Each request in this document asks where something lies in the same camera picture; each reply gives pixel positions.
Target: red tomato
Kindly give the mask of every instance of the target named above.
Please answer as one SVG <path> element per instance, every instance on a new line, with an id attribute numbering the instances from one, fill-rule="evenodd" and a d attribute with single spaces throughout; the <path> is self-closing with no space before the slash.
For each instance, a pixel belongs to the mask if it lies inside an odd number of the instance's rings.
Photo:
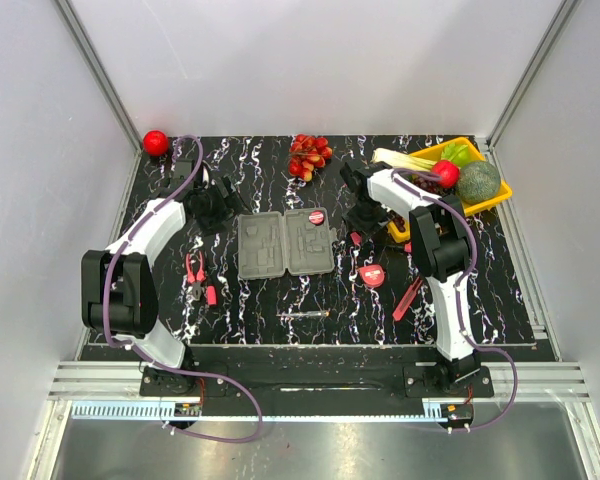
<path id="1" fill-rule="evenodd" d="M 144 136 L 142 146 L 152 157 L 159 157 L 169 150 L 169 139 L 160 130 L 151 130 Z"/>
<path id="2" fill-rule="evenodd" d="M 442 188 L 451 188 L 458 181 L 458 177 L 460 176 L 460 169 L 456 167 L 449 160 L 440 160 L 436 163 L 431 169 L 433 173 L 437 173 L 440 175 L 440 180 L 438 184 Z"/>
<path id="3" fill-rule="evenodd" d="M 324 148 L 327 145 L 329 145 L 329 140 L 327 140 L 324 137 L 318 137 L 318 138 L 316 138 L 315 145 L 316 145 L 317 149 Z"/>
<path id="4" fill-rule="evenodd" d="M 302 165 L 299 162 L 291 161 L 289 163 L 289 173 L 294 177 L 299 177 L 303 172 Z"/>

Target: metal floor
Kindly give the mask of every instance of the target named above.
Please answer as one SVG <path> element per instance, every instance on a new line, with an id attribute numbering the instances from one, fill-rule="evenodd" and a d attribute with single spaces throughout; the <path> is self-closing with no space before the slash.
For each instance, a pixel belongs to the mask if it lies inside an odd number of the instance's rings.
<path id="1" fill-rule="evenodd" d="M 477 422 L 494 416 L 496 408 L 477 405 Z M 240 436 L 252 427 L 203 423 L 193 428 Z M 518 404 L 493 428 L 450 437 L 431 424 L 287 423 L 266 430 L 260 441 L 227 445 L 170 436 L 159 424 L 70 420 L 53 478 L 586 478 L 566 413 L 558 404 Z"/>

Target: gray plastic case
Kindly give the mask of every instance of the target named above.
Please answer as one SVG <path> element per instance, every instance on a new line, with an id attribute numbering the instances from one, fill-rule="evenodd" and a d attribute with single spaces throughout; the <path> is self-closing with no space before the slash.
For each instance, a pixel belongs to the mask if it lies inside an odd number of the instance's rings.
<path id="1" fill-rule="evenodd" d="M 324 214 L 314 225 L 309 215 Z M 331 244 L 335 229 L 329 229 L 324 208 L 302 208 L 254 213 L 238 217 L 238 276 L 243 280 L 329 273 L 335 268 Z"/>

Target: black marble surface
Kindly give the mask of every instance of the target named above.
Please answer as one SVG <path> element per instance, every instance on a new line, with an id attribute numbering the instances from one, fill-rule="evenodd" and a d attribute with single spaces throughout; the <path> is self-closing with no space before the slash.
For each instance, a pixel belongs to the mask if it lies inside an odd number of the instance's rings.
<path id="1" fill-rule="evenodd" d="M 448 140 L 444 136 L 337 136 L 327 137 L 334 158 L 312 182 L 305 184 L 287 171 L 291 137 L 203 138 L 204 158 L 212 168 L 229 175 L 254 212 L 305 207 L 325 207 L 338 231 L 334 244 L 333 273 L 269 280 L 243 281 L 237 277 L 237 219 L 228 232 L 201 238 L 195 224 L 188 225 L 169 242 L 154 266 L 160 298 L 160 318 L 188 344 L 424 344 L 436 335 L 435 313 L 428 287 L 420 290 L 401 322 L 392 312 L 416 272 L 410 256 L 382 244 L 393 243 L 380 233 L 360 248 L 346 239 L 342 214 L 353 203 L 339 169 L 344 161 L 354 168 L 370 161 L 378 147 L 415 152 Z M 183 155 L 192 156 L 193 142 Z M 141 159 L 122 231 L 142 213 L 160 179 L 169 174 L 168 163 Z M 495 210 L 470 219 L 477 234 L 477 273 L 470 278 L 471 325 L 479 342 L 529 344 L 533 333 L 516 280 L 507 243 Z M 207 274 L 219 294 L 219 305 L 193 302 L 186 284 L 184 258 L 203 248 Z M 384 285 L 366 288 L 357 268 L 379 263 L 386 271 Z M 279 312 L 329 309 L 328 318 L 288 320 Z M 89 343 L 102 338 L 92 335 Z"/>

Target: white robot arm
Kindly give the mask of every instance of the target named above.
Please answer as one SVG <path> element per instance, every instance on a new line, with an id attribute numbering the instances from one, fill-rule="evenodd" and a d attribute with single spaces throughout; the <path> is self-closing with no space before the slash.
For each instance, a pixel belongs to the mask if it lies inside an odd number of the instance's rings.
<path id="1" fill-rule="evenodd" d="M 468 324 L 467 278 L 456 286 L 469 261 L 466 232 L 427 198 L 441 200 L 464 215 L 460 200 L 453 195 L 440 198 L 410 183 L 405 190 L 394 180 L 396 170 L 384 163 L 356 171 L 345 165 L 341 175 L 357 196 L 356 205 L 344 216 L 351 229 L 368 238 L 389 222 L 386 208 L 409 219 L 414 264 L 426 277 L 433 295 L 443 383 L 455 383 L 478 371 L 477 352 L 466 338 L 473 340 L 473 336 L 462 331 L 456 303 L 459 291 L 460 311 Z"/>
<path id="2" fill-rule="evenodd" d="M 187 367 L 183 364 L 188 350 L 158 320 L 158 297 L 151 275 L 155 260 L 190 220 L 198 223 L 202 235 L 210 235 L 224 230 L 227 220 L 246 211 L 229 179 L 214 180 L 204 164 L 179 196 L 158 208 L 191 171 L 191 162 L 177 162 L 173 178 L 158 198 L 147 203 L 140 218 L 105 250 L 89 250 L 82 258 L 83 323 L 103 331 L 105 276 L 111 259 L 121 251 L 109 294 L 112 337 L 170 368 Z"/>

